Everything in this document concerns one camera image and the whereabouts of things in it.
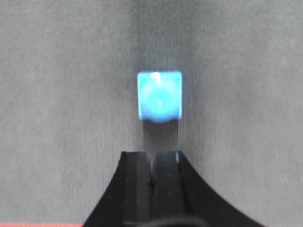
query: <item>gray fabric backdrop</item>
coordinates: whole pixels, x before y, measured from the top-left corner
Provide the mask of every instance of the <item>gray fabric backdrop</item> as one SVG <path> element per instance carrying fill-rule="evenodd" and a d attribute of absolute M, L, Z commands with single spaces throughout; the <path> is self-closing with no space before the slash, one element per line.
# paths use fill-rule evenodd
<path fill-rule="evenodd" d="M 0 221 L 82 223 L 121 150 L 167 148 L 255 220 L 303 226 L 302 41 L 301 0 L 0 1 Z M 184 75 L 157 146 L 141 70 Z"/>

